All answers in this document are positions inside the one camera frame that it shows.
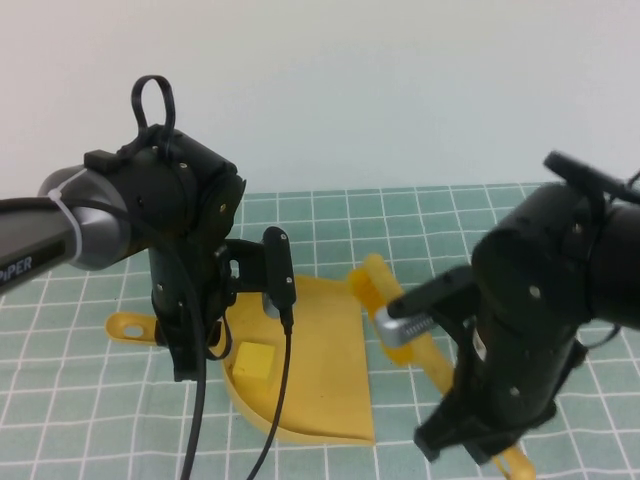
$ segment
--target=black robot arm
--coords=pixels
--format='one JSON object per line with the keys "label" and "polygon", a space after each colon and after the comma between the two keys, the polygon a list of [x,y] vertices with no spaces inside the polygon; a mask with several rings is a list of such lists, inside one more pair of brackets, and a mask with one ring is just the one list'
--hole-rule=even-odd
{"label": "black robot arm", "polygon": [[[166,119],[164,125],[149,127],[141,94],[151,80],[162,91]],[[279,314],[272,307],[279,295],[292,297],[295,286],[283,283],[293,278],[289,242],[275,228],[265,231],[261,243],[227,239],[245,181],[234,164],[174,129],[175,106],[166,79],[139,79],[131,103],[138,123],[131,143],[116,153],[88,152],[82,165],[59,170],[44,181],[39,195],[57,193],[61,208],[23,208],[22,199],[2,202],[0,294],[60,263],[101,270],[148,249],[156,340],[171,351],[176,381],[193,380],[199,347],[190,328],[192,312],[185,308],[186,289],[195,289],[205,337],[215,346],[225,311],[238,291],[265,293],[265,307],[272,316]],[[190,284],[176,272],[175,258],[153,245],[144,232],[98,209],[75,207],[65,214],[64,203],[70,200],[117,208],[159,232],[184,265]],[[239,278],[232,277],[233,260],[242,264]],[[285,303],[280,301],[280,307],[286,309]]]}
{"label": "black robot arm", "polygon": [[534,191],[471,265],[387,306],[394,319],[430,316],[458,345],[453,387],[415,432],[430,460],[463,445],[482,464],[550,420],[588,351],[581,325],[640,329],[640,195],[559,153],[545,165],[565,182]]}

